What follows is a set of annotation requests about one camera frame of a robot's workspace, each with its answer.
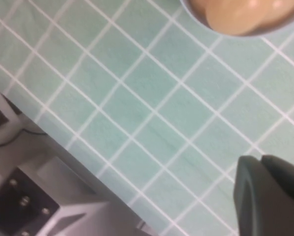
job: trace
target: white grout line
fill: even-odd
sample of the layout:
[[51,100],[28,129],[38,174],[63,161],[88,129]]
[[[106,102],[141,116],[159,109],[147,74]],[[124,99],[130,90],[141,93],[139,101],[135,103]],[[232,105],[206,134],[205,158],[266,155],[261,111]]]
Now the white grout line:
[[[230,168],[226,170],[227,173],[230,173],[236,167],[236,163],[233,164]],[[223,179],[224,175],[219,176],[212,185],[200,196],[200,200],[203,199],[212,191],[212,189],[217,186]],[[192,209],[194,209],[198,205],[198,201],[193,201],[186,209],[184,209],[181,214],[174,219],[174,222],[177,224],[181,219],[183,219]],[[165,236],[172,228],[174,227],[173,224],[170,224],[166,229],[164,229],[160,236]]]
[[[3,18],[3,22],[7,22],[15,13],[15,11],[18,9],[19,5],[23,2],[23,0],[17,0],[16,2],[13,3],[12,7],[10,8],[10,10],[8,11],[8,13],[6,14],[6,16]],[[3,25],[0,24],[0,34],[2,33],[4,27]]]
[[[97,11],[100,11],[99,9],[96,8],[96,6],[92,5],[93,8]],[[107,18],[107,20],[113,24],[115,24],[113,21],[111,21],[107,16],[104,15],[104,17]],[[71,39],[78,47],[80,47],[83,51],[86,52],[86,50],[73,38],[71,37],[71,35],[69,35],[66,31],[64,31],[60,26],[58,26],[58,24],[56,22],[53,22],[52,19],[49,19],[60,31],[62,31],[69,39]],[[137,46],[139,46],[140,48],[142,48],[136,41],[134,41],[129,35],[127,35],[127,37],[132,41],[134,42]],[[100,61],[98,61],[94,56],[92,56],[89,52],[86,52],[93,60],[95,60],[98,64],[101,65],[101,67],[103,67],[107,72],[110,72],[104,65],[101,64]],[[61,76],[61,78],[63,78],[64,80],[66,80],[51,64],[49,64],[42,56],[39,55],[39,53],[36,52],[36,54],[50,67],[52,68],[59,76]],[[168,69],[166,69],[166,71],[171,74],[173,76],[173,78],[175,80],[177,80],[179,82],[179,79],[174,75],[172,74]],[[110,72],[110,74],[118,81],[119,78],[117,78],[112,72]],[[144,101],[141,97],[139,97],[134,91],[132,91],[126,84],[122,83],[122,85],[129,91],[131,92],[139,101],[141,101],[145,106],[147,106],[151,111],[154,111],[154,109],[146,102]],[[179,134],[183,139],[185,139],[187,142],[189,141],[187,139],[187,137],[185,137],[184,134],[182,134],[179,130],[176,129],[175,126],[173,126],[171,123],[169,123],[163,116],[161,116],[160,114],[156,113],[157,116],[163,121],[165,122],[171,129],[173,129],[177,134]],[[202,151],[199,150],[198,147],[196,147],[194,144],[190,144],[192,145],[197,151],[199,151],[200,154],[202,154],[205,158],[208,158]]]
[[[131,0],[126,0],[120,7],[119,9],[116,11],[116,13],[113,15],[112,20],[116,20],[121,14],[122,12],[125,10],[126,6],[129,4]],[[29,2],[40,12],[43,12],[32,0],[29,0]],[[96,36],[96,38],[90,43],[90,45],[86,48],[86,52],[89,52],[92,48],[94,48],[97,43],[104,37],[104,35],[108,32],[108,30],[111,28],[111,24],[107,23],[106,26],[100,31],[100,33]],[[55,99],[56,97],[59,95],[59,93],[63,90],[63,88],[65,87],[67,81],[69,81],[71,79],[71,77],[73,76],[73,74],[76,72],[76,70],[79,68],[79,66],[81,65],[82,61],[86,58],[86,56],[88,55],[88,53],[86,53],[85,51],[82,53],[82,55],[80,56],[80,58],[78,59],[77,63],[74,65],[74,67],[69,71],[69,73],[67,74],[65,80],[60,84],[60,86],[56,89],[56,91],[52,94],[52,96],[49,98],[49,100],[46,102],[46,107],[48,107]],[[42,117],[42,115],[44,114],[45,109],[41,109],[41,111],[37,114],[36,118],[34,119],[35,122],[38,122],[39,119]]]
[[[178,16],[180,14],[180,10],[177,10],[174,14],[174,16]],[[159,39],[160,37],[158,37],[159,35],[162,35],[166,32],[166,30],[171,26],[172,21],[167,22],[167,24],[162,28],[162,30],[159,32],[159,34],[157,35],[156,39]],[[150,46],[146,49],[147,51],[149,51],[153,45],[156,44],[157,40],[153,40],[152,43],[150,44]],[[188,76],[206,59],[206,55],[201,56],[198,61],[193,65],[193,69],[190,70],[190,72],[185,75],[182,78],[182,81],[187,79]],[[134,139],[134,137],[147,125],[147,123],[152,119],[152,117],[159,111],[159,109],[172,97],[172,95],[180,88],[180,82],[177,83],[175,85],[175,87],[164,97],[164,99],[156,106],[156,108],[154,109],[154,111],[152,111],[152,113],[149,114],[149,116],[134,130],[134,132],[131,134],[131,139],[127,139],[127,141],[116,151],[116,153],[114,153],[114,155],[111,157],[110,161],[114,162],[119,155],[121,154],[121,152],[130,144],[130,142]],[[101,168],[101,170],[98,172],[97,176],[101,176],[105,171],[106,171],[107,167],[103,166]]]
[[[138,42],[136,42],[127,32],[125,32],[118,24],[116,24],[115,22],[111,21],[108,16],[106,16],[101,10],[99,10],[92,2],[90,2],[90,0],[85,0],[93,9],[95,9],[96,11],[98,11],[98,13],[100,13],[106,20],[108,20],[109,22],[111,22],[113,24],[113,26],[115,28],[117,28],[129,41],[131,41],[136,47],[138,47],[140,50],[142,50],[151,60],[153,60],[160,68],[162,68],[165,72],[167,72],[173,79],[175,79],[177,82],[179,82],[179,78],[173,74],[167,67],[165,67],[158,59],[156,59],[152,54],[150,54],[148,51],[146,51]],[[173,23],[176,24],[176,21],[173,17],[169,16],[168,14],[165,13],[165,16],[172,21]],[[212,55],[213,53],[209,50],[209,48],[207,48],[205,45],[203,45],[200,41],[198,41],[196,39],[196,43],[198,45],[200,45],[201,47],[203,47],[206,51],[209,52],[210,55]],[[181,83],[180,84],[183,88],[185,88],[189,93],[191,93],[192,95],[196,95],[195,98],[199,99],[200,102],[203,102],[204,100],[202,98],[200,98],[200,96],[196,93],[194,93],[194,91],[192,91],[186,84]],[[212,112],[216,112],[214,108],[212,108],[207,102],[204,102],[204,105],[210,109]],[[244,140],[246,140],[249,144],[253,144],[253,142],[246,137],[246,135],[244,135],[242,132],[240,132],[238,129],[234,129],[235,132],[238,133],[239,136],[241,136]]]
[[[222,40],[222,37],[218,38],[213,44],[212,44],[212,48],[216,47],[220,41]],[[192,70],[195,70],[208,56],[207,53],[205,53],[204,55],[202,55],[197,62],[193,65],[192,69],[190,70],[189,74],[191,74]],[[181,81],[185,80],[188,78],[188,75],[185,75]],[[175,93],[175,91],[179,89],[179,84],[177,84],[168,94],[167,96],[162,100],[162,102],[155,108],[155,110],[159,110],[163,104],[166,103],[166,101]],[[145,124],[153,117],[153,114],[149,115],[148,118],[133,132],[133,136],[137,135],[139,133],[139,131],[145,126]],[[125,147],[128,145],[128,143],[124,143],[123,146],[120,148],[121,150],[125,149]],[[181,152],[178,152],[176,155],[173,156],[173,158],[170,159],[169,162],[167,162],[164,165],[164,168],[161,168],[160,171],[158,173],[156,173],[142,188],[142,192],[146,191],[157,179],[158,177],[175,161],[175,159],[181,154]],[[220,168],[216,163],[212,162],[210,159],[208,160],[210,161],[210,163],[216,168],[218,169],[221,173],[224,173],[224,171],[222,170],[222,168]],[[130,200],[130,202],[128,203],[129,206],[133,205],[137,199],[139,198],[139,195],[134,196],[134,198],[132,200]]]
[[[13,80],[15,80],[15,77],[7,71],[2,65],[0,65],[0,69],[3,70],[7,75],[9,75]],[[41,102],[30,90],[28,90],[20,81],[16,81],[16,83],[22,87],[36,102],[38,102],[41,106],[45,106],[43,102]],[[63,126],[65,126],[71,133],[75,134],[75,131],[69,127],[63,120],[61,120],[51,109],[46,107],[46,110],[52,114]],[[80,138],[80,140],[91,150],[93,153],[98,155],[99,158],[102,159],[103,162],[109,163],[95,148],[93,148],[87,141],[85,141],[83,138]],[[109,163],[109,167],[115,171],[122,179],[124,179],[135,191],[140,192],[140,189],[138,189],[129,179],[127,179],[120,171],[118,171],[113,165]],[[189,236],[181,227],[178,225],[175,225],[175,223],[172,221],[172,219],[164,212],[162,211],[151,199],[149,199],[144,193],[142,193],[142,196],[159,212],[161,213],[169,222],[173,223],[176,228],[178,228],[185,236]]]
[[[287,115],[290,115],[294,112],[294,105],[287,111]],[[283,121],[285,120],[284,117],[281,117],[278,121],[276,121],[268,130],[266,130],[265,133],[262,134],[262,136],[255,142],[255,145],[260,144],[263,140],[265,140],[270,134],[271,132],[273,132],[275,130],[275,128],[277,128]],[[251,152],[253,150],[252,147],[250,147],[245,154],[248,154],[249,152]],[[226,172],[230,173],[237,165],[237,162],[235,162]],[[202,200],[204,200],[205,197],[207,197],[212,190],[214,189],[215,186],[217,186],[223,179],[225,178],[225,176],[219,176],[214,182],[213,184],[205,191],[205,193],[202,194],[202,196],[200,197]],[[189,211],[192,210],[193,207],[195,207],[195,205],[198,204],[197,201],[193,201],[182,213],[181,215],[179,215],[174,221],[177,223],[179,220],[181,220]],[[165,234],[172,228],[173,226],[170,225],[168,226],[162,233],[160,233],[161,236],[165,236]]]
[[[166,24],[161,31],[158,33],[158,35],[152,40],[152,42],[149,44],[149,46],[146,48],[146,50],[150,50],[161,38],[161,36],[166,32],[168,27],[171,25],[169,22]],[[100,103],[98,109],[94,111],[89,118],[85,121],[85,123],[80,127],[78,130],[77,134],[80,135],[83,130],[92,122],[92,120],[96,117],[96,115],[99,113],[99,111],[103,110],[103,107],[106,105],[106,103],[111,99],[115,91],[118,89],[119,86],[123,85],[123,81],[127,78],[128,75],[130,75],[139,65],[139,63],[145,58],[145,54],[142,53],[139,58],[130,66],[130,68],[125,72],[125,74],[119,79],[118,83],[110,90],[110,92],[107,94],[107,96],[104,98],[104,100]],[[66,149],[69,149],[73,142],[77,139],[78,137],[72,137],[70,142],[67,144]]]
[[[41,59],[44,59],[41,55],[39,55],[39,53],[38,52],[36,52],[36,50],[34,49],[34,48],[32,48],[26,41],[24,41],[18,34],[16,34],[11,28],[9,28],[8,26],[6,26],[6,25],[4,25],[5,27],[6,27],[6,29],[8,29],[9,31],[11,31],[19,40],[21,40],[26,46],[28,46],[36,55],[38,55]],[[175,178],[178,182],[180,182],[180,184],[181,185],[183,185],[183,183],[177,178],[177,177],[175,177],[173,174],[171,174],[172,175],[172,177],[173,178]],[[193,194],[195,197],[196,197],[196,195],[191,191],[191,190],[189,190],[188,188],[186,188],[186,190],[187,191],[189,191],[191,194]],[[228,227],[230,230],[231,230],[231,228],[216,214],[216,213],[214,213],[207,205],[205,205],[204,203],[202,203],[203,204],[203,206],[204,207],[206,207],[207,208],[207,210],[208,211],[210,211],[211,212],[211,214],[212,215],[214,215],[221,223],[223,223],[223,224],[225,224],[225,226],[226,227]]]
[[50,68],[52,68],[59,76],[61,76],[63,79],[65,79],[55,68],[53,68],[53,66],[51,65],[51,64],[49,64],[49,62],[47,62],[39,53],[37,53],[27,42],[25,42],[19,35],[17,35],[12,29],[10,29],[9,27],[7,27],[7,26],[5,26],[8,30],[10,30],[19,40],[21,40],[26,46],[28,46],[32,51],[34,51],[35,53],[36,53],[36,55],[38,56],[38,57],[40,57],[41,58],[41,60],[43,60]]
[[[74,0],[67,0],[62,7],[58,10],[58,12],[56,13],[55,17],[54,17],[54,21],[57,21],[64,13],[65,11],[67,11],[67,9],[70,7],[70,5],[74,2]],[[39,39],[39,41],[37,42],[37,44],[34,47],[35,51],[38,51],[39,48],[43,45],[43,43],[45,42],[45,40],[48,38],[49,34],[51,33],[51,31],[54,28],[54,24],[52,24],[50,22],[48,28],[46,29],[45,33],[42,35],[42,37]],[[32,62],[32,60],[35,57],[35,53],[33,51],[30,52],[30,54],[28,55],[28,57],[26,58],[26,60],[24,61],[24,63],[22,64],[22,66],[19,68],[19,70],[17,71],[15,78],[16,80],[19,79],[19,77],[22,75],[22,73],[26,70],[26,68],[28,67],[28,65]],[[11,81],[9,86],[3,91],[4,95],[8,95],[8,93],[10,92],[10,90],[12,89],[13,85],[15,84],[15,80]]]
[[[147,0],[151,5],[153,5],[157,10],[159,10],[164,16],[166,16],[168,19],[172,19],[172,17],[170,15],[168,15],[166,12],[164,12],[156,3],[153,2],[153,0]],[[243,84],[247,87],[249,87],[252,91],[254,91],[259,97],[261,97],[268,105],[270,105],[273,109],[275,109],[278,113],[280,113],[281,115],[285,116],[285,114],[274,104],[272,103],[266,96],[264,96],[260,91],[258,91],[254,86],[252,86],[250,84],[250,82],[252,80],[254,80],[255,78],[251,78],[248,80],[245,80],[241,75],[239,75],[235,70],[233,70],[228,64],[226,64],[219,56],[215,55],[212,51],[210,51],[205,45],[203,45],[200,41],[198,41],[190,32],[188,32],[186,29],[184,29],[184,27],[182,25],[180,25],[178,22],[176,22],[174,19],[172,19],[174,24],[181,29],[185,34],[187,34],[196,44],[198,44],[199,46],[203,47],[204,49],[208,50],[210,55],[212,57],[214,57],[219,63],[221,63],[227,70],[229,70],[233,75],[235,75],[239,80],[241,80],[243,82]],[[292,33],[293,36],[289,36],[288,39],[279,47],[279,49],[277,50],[276,47],[274,47],[275,49],[275,54],[281,54],[283,57],[285,55],[283,55],[281,53],[281,49],[284,48],[293,38],[294,38],[294,32]]]
[[[281,50],[282,48],[286,47],[288,43],[291,42],[291,40],[294,38],[294,32],[285,40],[284,43],[281,44],[281,46],[279,47],[279,50]],[[276,52],[274,52],[272,55],[269,56],[269,58],[265,61],[266,64],[269,64],[276,56]],[[251,81],[253,78],[255,78],[254,75],[252,75],[252,77],[250,79],[248,79],[248,81]],[[286,116],[282,116],[278,121],[276,121],[264,134],[261,135],[261,137],[255,142],[255,146],[258,146],[258,144],[260,142],[262,142],[286,117],[288,117],[287,115],[291,114],[294,111],[294,105],[293,107],[286,113]],[[245,154],[250,153],[253,150],[253,146],[251,146],[246,152]],[[237,162],[235,162],[227,171],[226,173],[230,173],[237,165]],[[212,190],[214,189],[215,186],[217,186],[226,176],[225,175],[221,175],[220,177],[218,177],[213,183],[212,185],[205,191],[205,193],[201,196],[201,199],[203,200],[206,196],[208,196]],[[190,210],[192,210],[192,208],[195,207],[195,205],[197,204],[197,201],[193,201],[189,207],[187,207],[182,213],[181,215],[179,215],[174,222],[177,223],[180,219],[182,219]],[[163,232],[160,233],[161,236],[165,236],[165,234],[173,227],[173,225],[169,225],[165,230],[163,230]]]
[[[38,57],[40,57],[42,60],[45,60],[34,48],[32,48],[26,41],[24,41],[22,38],[21,38],[21,36],[19,36],[18,34],[16,34],[11,28],[9,28],[8,26],[6,26],[6,25],[4,25],[5,27],[6,27],[6,29],[8,29],[10,32],[12,32],[19,40],[21,40],[26,46],[28,46],[28,48],[30,48]],[[49,67],[51,67],[51,68],[53,68],[53,66],[52,65],[50,65],[46,60],[45,60],[45,63],[47,63],[47,65],[49,65]],[[45,104],[43,104],[43,107],[44,108],[47,108],[47,110],[49,111],[49,108],[48,107],[46,107],[45,106]],[[172,177],[173,178],[175,178],[176,179],[176,181],[178,181],[181,185],[183,185],[183,183],[177,178],[177,177],[175,177],[172,173],[170,173],[171,175],[172,175]],[[190,194],[193,194],[195,197],[196,197],[196,195],[191,191],[191,190],[189,190],[186,186],[184,186],[185,187],[185,189],[187,190],[187,191],[189,191],[189,193]],[[223,224],[225,224],[225,222],[216,214],[216,213],[214,213],[207,205],[205,205],[204,203],[202,203],[203,204],[203,206],[204,207],[206,207],[207,208],[207,210],[208,211],[210,211],[211,212],[211,214],[212,215],[214,215],[221,223],[223,223]]]

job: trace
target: screw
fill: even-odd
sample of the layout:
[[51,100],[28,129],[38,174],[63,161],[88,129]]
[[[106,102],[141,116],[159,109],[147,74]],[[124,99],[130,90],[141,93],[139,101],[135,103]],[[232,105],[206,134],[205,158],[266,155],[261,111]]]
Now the screw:
[[9,181],[9,183],[10,183],[12,186],[16,186],[16,185],[18,185],[18,182],[17,182],[15,179],[11,179],[11,180]]
[[26,207],[29,203],[30,203],[30,198],[28,196],[24,196],[20,200],[20,205],[23,206],[23,207]]
[[23,232],[21,233],[21,236],[30,236],[30,233],[27,232],[27,231],[23,231]]
[[43,208],[42,213],[45,214],[45,215],[48,215],[50,213],[50,211],[47,208]]

